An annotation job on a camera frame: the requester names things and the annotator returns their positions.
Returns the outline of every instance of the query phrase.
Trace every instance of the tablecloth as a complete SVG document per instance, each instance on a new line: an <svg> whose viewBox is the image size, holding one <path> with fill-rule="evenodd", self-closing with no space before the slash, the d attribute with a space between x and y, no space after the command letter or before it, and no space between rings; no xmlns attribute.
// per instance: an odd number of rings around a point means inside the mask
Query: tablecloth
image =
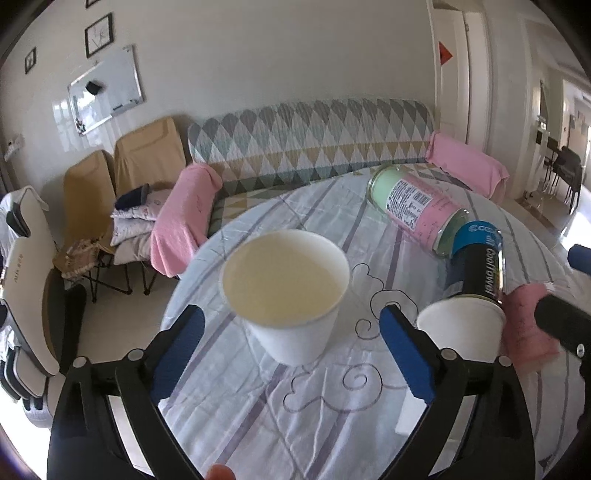
<svg viewBox="0 0 591 480"><path fill-rule="evenodd" d="M312 184L269 200L232 221L196 254L161 325L189 303L206 329L173 394L160 409L200 471L226 463L239 479L377 479L406 441L396 434L407 385L379 335L380 310L396 304L415 321L440 300L446 261L426 252L365 199L368 171ZM495 224L505 239L506 288L552 281L563 267L518 220L484 197L428 180ZM323 356L310 365L276 363L223 301L219 272L242 242L301 228L346 253L352 286ZM584 383L573 355L521 377L541 478L576 433Z"/></svg>

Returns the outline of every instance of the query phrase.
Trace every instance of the metal screw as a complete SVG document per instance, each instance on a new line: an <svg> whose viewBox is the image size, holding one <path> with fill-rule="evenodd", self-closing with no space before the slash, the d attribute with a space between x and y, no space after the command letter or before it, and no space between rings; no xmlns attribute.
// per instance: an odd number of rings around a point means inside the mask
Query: metal screw
<svg viewBox="0 0 591 480"><path fill-rule="evenodd" d="M457 353L451 348L444 348L443 350L441 350L441 356L445 360L449 360L451 362L457 358Z"/></svg>
<svg viewBox="0 0 591 480"><path fill-rule="evenodd" d="M83 356L79 356L77 357L73 362L72 362L72 366L74 368L82 368L83 366L86 365L86 358Z"/></svg>
<svg viewBox="0 0 591 480"><path fill-rule="evenodd" d="M131 360L132 362L140 360L143 356L144 351L140 348L136 348L135 350L132 350L127 354L128 360Z"/></svg>
<svg viewBox="0 0 591 480"><path fill-rule="evenodd" d="M503 366L503 367L510 367L511 365L513 365L513 362L511 362L511 359L508 356L502 355L499 357L499 363Z"/></svg>

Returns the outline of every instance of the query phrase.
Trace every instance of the nutrition label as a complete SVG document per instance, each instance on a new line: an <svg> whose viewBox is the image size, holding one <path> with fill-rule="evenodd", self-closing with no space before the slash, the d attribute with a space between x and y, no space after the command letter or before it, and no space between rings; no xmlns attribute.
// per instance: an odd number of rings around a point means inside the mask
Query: nutrition label
<svg viewBox="0 0 591 480"><path fill-rule="evenodd" d="M399 180L388 196L386 210L412 231L418 218L433 197L406 180Z"/></svg>

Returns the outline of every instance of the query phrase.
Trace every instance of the black can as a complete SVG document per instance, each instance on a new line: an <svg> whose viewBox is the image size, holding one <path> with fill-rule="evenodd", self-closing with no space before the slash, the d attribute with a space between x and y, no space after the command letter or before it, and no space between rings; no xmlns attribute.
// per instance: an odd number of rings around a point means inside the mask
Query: black can
<svg viewBox="0 0 591 480"><path fill-rule="evenodd" d="M503 236L491 223L469 222L453 242L443 297L472 296L501 304L505 277Z"/></svg>

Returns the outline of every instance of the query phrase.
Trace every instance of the finger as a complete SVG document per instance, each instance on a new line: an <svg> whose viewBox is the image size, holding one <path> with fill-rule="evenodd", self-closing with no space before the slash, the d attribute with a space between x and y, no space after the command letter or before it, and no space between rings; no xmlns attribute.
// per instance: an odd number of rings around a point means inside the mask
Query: finger
<svg viewBox="0 0 591 480"><path fill-rule="evenodd" d="M213 465L205 476L205 480L236 480L234 472L225 465Z"/></svg>

